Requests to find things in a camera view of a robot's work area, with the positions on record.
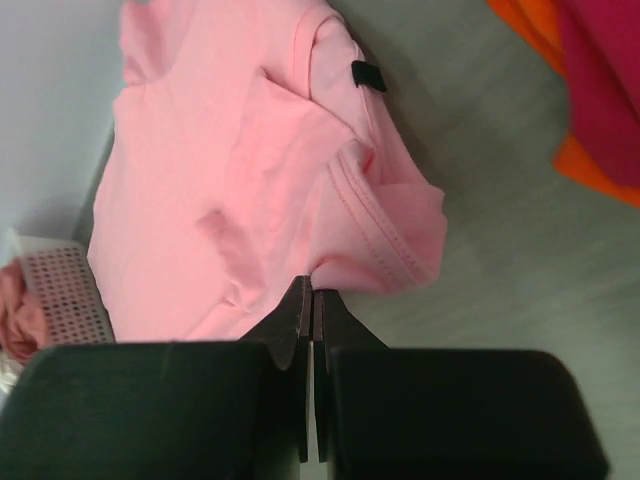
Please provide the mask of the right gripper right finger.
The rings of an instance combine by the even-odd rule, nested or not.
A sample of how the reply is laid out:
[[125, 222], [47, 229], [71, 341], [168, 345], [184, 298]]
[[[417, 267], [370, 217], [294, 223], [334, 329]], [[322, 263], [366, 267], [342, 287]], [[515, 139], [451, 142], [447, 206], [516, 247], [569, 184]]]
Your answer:
[[318, 456], [332, 479], [605, 479], [576, 380], [540, 350], [391, 348], [313, 300]]

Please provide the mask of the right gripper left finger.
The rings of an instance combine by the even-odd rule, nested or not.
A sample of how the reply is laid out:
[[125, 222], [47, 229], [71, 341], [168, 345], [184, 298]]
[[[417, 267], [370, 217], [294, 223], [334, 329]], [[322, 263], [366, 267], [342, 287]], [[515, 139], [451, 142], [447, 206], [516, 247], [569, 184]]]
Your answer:
[[1, 413], [5, 479], [296, 479], [313, 294], [293, 280], [236, 341], [52, 347]]

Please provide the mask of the light pink t shirt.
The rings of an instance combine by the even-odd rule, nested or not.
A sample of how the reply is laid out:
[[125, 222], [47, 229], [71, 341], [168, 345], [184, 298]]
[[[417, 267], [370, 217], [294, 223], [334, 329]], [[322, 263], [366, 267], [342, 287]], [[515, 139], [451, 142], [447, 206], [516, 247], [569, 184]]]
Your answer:
[[292, 280], [434, 282], [443, 193], [324, 1], [130, 1], [88, 260], [120, 342], [237, 339]]

